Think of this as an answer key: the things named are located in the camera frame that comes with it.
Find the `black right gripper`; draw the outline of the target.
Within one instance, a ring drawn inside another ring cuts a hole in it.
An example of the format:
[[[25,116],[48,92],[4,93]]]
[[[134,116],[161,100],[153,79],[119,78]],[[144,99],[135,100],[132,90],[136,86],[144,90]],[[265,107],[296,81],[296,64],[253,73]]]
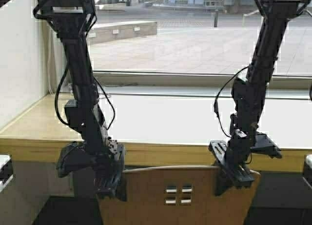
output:
[[[228,142],[212,140],[208,150],[215,157],[214,164],[220,167],[217,173],[214,195],[221,196],[230,188],[249,188],[255,178],[248,167],[247,159],[252,154],[282,158],[281,149],[264,133],[255,135],[255,144],[250,146],[248,136],[234,133]]]

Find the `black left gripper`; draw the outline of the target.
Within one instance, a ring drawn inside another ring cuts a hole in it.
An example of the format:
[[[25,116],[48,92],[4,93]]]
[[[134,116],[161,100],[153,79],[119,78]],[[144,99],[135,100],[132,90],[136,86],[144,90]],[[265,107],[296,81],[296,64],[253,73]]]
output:
[[[116,140],[108,141],[104,152],[87,152],[87,143],[71,142],[61,149],[57,161],[58,177],[64,178],[72,172],[90,167],[94,173],[95,193],[101,199],[114,198],[127,202],[127,180],[125,169],[125,146]]]

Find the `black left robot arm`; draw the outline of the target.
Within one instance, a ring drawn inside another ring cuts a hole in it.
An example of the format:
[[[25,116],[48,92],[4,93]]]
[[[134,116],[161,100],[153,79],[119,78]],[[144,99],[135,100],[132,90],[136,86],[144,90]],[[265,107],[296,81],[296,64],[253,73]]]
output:
[[[60,151],[57,171],[63,178],[72,172],[91,168],[98,198],[127,200],[125,147],[109,136],[99,106],[98,81],[94,77],[87,36],[97,21],[94,0],[37,0],[34,17],[45,20],[61,41],[65,74],[71,76],[73,99],[65,107],[63,123],[81,135]]]

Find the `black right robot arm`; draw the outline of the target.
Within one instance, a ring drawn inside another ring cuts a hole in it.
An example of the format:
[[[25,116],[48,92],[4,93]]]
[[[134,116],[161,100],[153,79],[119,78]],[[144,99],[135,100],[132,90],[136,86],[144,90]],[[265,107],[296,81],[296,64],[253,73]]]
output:
[[[254,0],[263,17],[253,58],[245,78],[234,75],[231,95],[235,111],[230,116],[230,133],[227,141],[212,140],[208,149],[220,168],[215,195],[220,196],[231,187],[249,188],[254,177],[248,165],[253,154],[282,158],[281,149],[258,131],[266,91],[274,72],[279,49],[288,23],[303,14],[312,0]]]

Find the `white robot base left corner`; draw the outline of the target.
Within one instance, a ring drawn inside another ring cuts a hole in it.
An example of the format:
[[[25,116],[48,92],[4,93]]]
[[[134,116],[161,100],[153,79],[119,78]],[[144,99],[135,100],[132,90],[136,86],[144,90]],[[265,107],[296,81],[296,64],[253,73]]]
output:
[[[3,192],[14,178],[12,158],[10,155],[0,155],[0,192]]]

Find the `white robot base right corner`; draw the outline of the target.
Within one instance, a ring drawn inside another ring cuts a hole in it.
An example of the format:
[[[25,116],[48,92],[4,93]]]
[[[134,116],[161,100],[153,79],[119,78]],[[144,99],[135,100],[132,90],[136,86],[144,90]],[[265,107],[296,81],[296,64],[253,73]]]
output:
[[[306,185],[312,188],[312,155],[308,154],[304,158],[302,178]]]

